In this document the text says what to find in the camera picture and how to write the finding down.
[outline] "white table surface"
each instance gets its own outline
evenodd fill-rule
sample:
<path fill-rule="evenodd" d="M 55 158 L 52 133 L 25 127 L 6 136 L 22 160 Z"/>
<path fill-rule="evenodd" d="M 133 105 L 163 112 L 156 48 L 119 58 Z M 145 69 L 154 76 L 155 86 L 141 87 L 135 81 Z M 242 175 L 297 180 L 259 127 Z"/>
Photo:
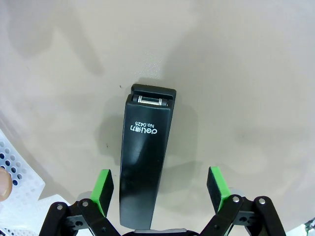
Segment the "white table surface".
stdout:
<path fill-rule="evenodd" d="M 0 0 L 0 128 L 73 202 L 111 169 L 119 225 L 124 106 L 178 92 L 153 229 L 200 231 L 210 165 L 286 230 L 315 216 L 315 2 Z"/>

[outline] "perforated plastic rack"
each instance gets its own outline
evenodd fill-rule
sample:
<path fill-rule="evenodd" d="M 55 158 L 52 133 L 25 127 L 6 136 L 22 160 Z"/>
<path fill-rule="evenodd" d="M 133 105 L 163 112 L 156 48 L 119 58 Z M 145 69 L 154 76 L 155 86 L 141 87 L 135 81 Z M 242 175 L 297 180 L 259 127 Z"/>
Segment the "perforated plastic rack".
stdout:
<path fill-rule="evenodd" d="M 30 217 L 30 212 L 33 212 L 45 182 L 21 157 L 1 130 L 0 167 L 11 174 L 13 183 L 9 198 L 0 203 L 0 228 L 32 228 L 36 219 Z"/>

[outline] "metal bolt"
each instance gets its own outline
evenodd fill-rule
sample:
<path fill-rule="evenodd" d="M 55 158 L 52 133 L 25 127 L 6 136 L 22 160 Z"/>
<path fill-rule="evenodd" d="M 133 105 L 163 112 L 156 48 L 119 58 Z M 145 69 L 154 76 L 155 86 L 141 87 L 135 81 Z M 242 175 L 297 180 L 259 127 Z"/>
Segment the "metal bolt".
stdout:
<path fill-rule="evenodd" d="M 233 200 L 233 202 L 235 202 L 235 203 L 238 203 L 238 202 L 240 201 L 240 199 L 239 199 L 238 197 L 236 197 L 236 196 L 234 196 L 234 197 L 232 198 L 232 200 Z"/>
<path fill-rule="evenodd" d="M 58 204 L 57 210 L 61 210 L 62 208 L 63 208 L 63 206 L 61 204 Z"/>
<path fill-rule="evenodd" d="M 266 203 L 266 201 L 263 198 L 259 198 L 258 201 L 259 201 L 260 204 L 265 204 Z"/>

